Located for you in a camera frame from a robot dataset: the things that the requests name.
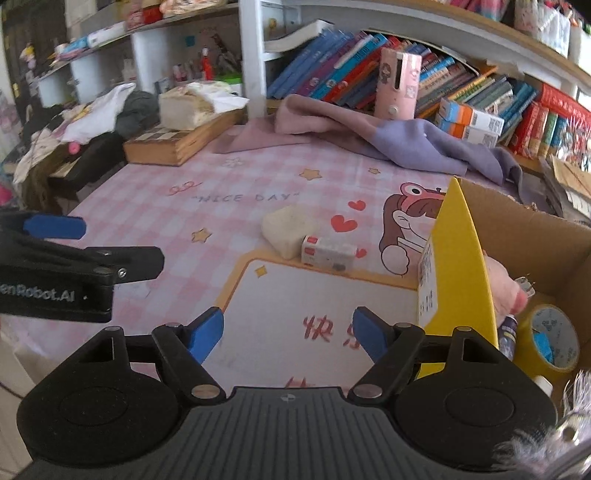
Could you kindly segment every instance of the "stuffed animal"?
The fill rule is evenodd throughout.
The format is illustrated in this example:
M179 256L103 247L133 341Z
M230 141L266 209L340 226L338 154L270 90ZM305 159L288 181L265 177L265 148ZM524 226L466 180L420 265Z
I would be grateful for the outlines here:
M507 315L517 315L525 309L528 294L513 280L503 265L484 252L484 262L491 285L492 303L495 307L496 326L500 327Z

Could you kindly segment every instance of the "pink ball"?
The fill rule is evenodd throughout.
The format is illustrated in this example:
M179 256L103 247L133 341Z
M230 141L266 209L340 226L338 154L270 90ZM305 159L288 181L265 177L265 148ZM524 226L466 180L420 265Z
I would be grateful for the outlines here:
M80 152L80 144L78 142L70 142L68 152L70 152L70 155L77 155Z

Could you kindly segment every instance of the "sponge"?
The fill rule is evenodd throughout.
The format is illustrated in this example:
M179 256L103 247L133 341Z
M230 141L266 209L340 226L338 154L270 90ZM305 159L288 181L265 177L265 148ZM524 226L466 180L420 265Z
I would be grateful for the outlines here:
M285 260L299 256L304 238L314 235L316 229L314 220L295 205L267 213L262 219L262 236Z

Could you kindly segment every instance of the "pink cylinder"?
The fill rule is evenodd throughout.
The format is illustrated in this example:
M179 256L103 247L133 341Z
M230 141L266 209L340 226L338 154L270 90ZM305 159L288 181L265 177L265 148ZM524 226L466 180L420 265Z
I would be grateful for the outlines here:
M382 49L374 116L384 120L410 120L417 106L421 75L420 55Z

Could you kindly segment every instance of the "orange and white box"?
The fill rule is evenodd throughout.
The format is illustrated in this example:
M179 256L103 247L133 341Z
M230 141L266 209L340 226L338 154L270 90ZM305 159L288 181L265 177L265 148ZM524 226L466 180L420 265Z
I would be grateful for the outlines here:
M357 247L339 244L327 238L308 235L301 245L301 261L305 265L344 273L353 268Z

